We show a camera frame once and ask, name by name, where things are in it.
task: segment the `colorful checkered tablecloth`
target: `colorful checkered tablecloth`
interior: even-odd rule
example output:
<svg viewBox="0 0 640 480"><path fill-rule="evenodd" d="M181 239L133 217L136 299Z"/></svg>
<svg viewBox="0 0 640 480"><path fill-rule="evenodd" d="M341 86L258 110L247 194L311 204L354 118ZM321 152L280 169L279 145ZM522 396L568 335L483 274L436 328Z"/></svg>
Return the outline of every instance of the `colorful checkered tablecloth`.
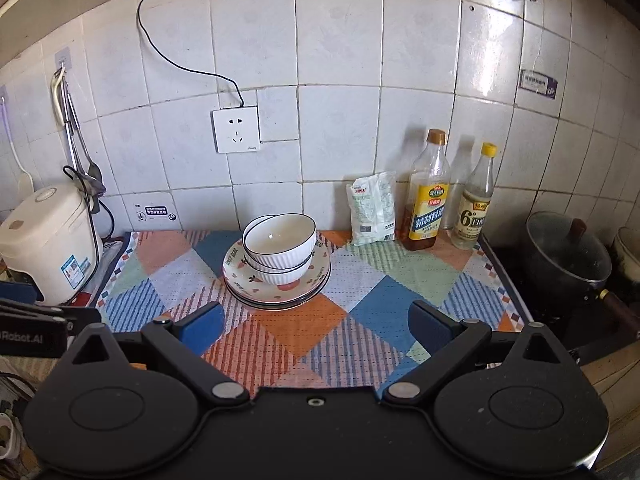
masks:
<svg viewBox="0 0 640 480"><path fill-rule="evenodd" d="M114 332L130 332L164 312L177 320L220 302L225 330L202 358L252 395L260 386L380 392L429 357L407 326L413 300L494 330L523 326L525 314L479 244L461 251L443 234L430 250L412 253L398 242L356 247L344 232L320 236L332 252L331 277L292 310L255 310L226 290L222 261L240 233L225 231L132 233L97 307Z"/></svg>

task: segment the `plate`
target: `plate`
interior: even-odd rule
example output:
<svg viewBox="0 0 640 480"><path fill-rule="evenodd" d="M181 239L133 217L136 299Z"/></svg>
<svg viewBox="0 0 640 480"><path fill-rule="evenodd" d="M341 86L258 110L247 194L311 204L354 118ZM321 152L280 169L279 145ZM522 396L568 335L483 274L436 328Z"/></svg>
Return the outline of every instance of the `plate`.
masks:
<svg viewBox="0 0 640 480"><path fill-rule="evenodd" d="M305 274L287 285L270 285L256 276L244 259L242 240L234 243L226 252L222 263L222 275L237 295L262 304L283 304L294 301L313 291L330 269L330 249L316 239L311 263Z"/></svg>
<svg viewBox="0 0 640 480"><path fill-rule="evenodd" d="M301 298L298 298L297 300L288 301L287 303L278 303L278 304L263 304L263 303L257 303L255 301L248 300L240 296L236 291L234 291L226 282L226 280L225 280L225 285L226 285L226 290L229 291L229 294L231 294L234 298L236 298L236 300L238 300L240 303L246 306L250 306L258 310L273 310L273 311L289 310L291 308L296 308L297 306L300 306L306 303L307 301L311 300L312 298L316 297L324 289L324 286L329 282L330 275L331 275L331 268L329 268L329 272L327 273L324 280L322 280L322 282L318 286L316 286L314 290L312 290L308 294L305 294Z"/></svg>

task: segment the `cooking wine bottle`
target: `cooking wine bottle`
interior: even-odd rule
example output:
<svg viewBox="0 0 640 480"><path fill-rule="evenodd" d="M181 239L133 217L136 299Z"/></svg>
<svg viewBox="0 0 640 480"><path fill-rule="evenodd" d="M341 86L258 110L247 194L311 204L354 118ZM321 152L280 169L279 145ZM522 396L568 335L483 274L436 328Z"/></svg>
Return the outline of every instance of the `cooking wine bottle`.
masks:
<svg viewBox="0 0 640 480"><path fill-rule="evenodd" d="M449 190L449 163L444 156L445 133L429 130L427 147L414 162L398 239L409 251L436 243Z"/></svg>
<svg viewBox="0 0 640 480"><path fill-rule="evenodd" d="M484 142L480 160L466 180L456 226L451 232L451 243L459 249L472 249L480 236L486 210L494 194L494 157L497 151L495 144Z"/></svg>

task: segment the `electrical outlet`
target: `electrical outlet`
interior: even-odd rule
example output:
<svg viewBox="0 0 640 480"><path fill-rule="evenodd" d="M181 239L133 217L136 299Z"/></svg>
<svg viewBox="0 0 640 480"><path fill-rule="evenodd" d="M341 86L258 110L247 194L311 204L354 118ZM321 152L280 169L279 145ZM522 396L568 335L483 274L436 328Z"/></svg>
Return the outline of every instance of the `electrical outlet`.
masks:
<svg viewBox="0 0 640 480"><path fill-rule="evenodd" d="M214 110L212 116L218 153L260 150L257 106Z"/></svg>
<svg viewBox="0 0 640 480"><path fill-rule="evenodd" d="M54 60L56 61L56 68L60 68L64 63L65 70L71 69L71 52L69 51L69 47L66 46L62 50L56 52Z"/></svg>

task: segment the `bottle label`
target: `bottle label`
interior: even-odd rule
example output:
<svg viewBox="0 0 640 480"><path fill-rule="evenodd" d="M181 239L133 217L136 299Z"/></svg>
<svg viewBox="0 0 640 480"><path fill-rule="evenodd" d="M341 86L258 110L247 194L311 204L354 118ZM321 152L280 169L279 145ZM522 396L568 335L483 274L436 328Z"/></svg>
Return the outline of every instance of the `bottle label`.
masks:
<svg viewBox="0 0 640 480"><path fill-rule="evenodd" d="M476 240L479 237L489 202L489 200L474 200L466 192L462 193L462 200L458 209L458 221L455 227L458 238Z"/></svg>
<svg viewBox="0 0 640 480"><path fill-rule="evenodd" d="M440 219L444 213L449 184L432 184L419 186L415 198L414 216L411 222L409 238L424 240L438 234Z"/></svg>

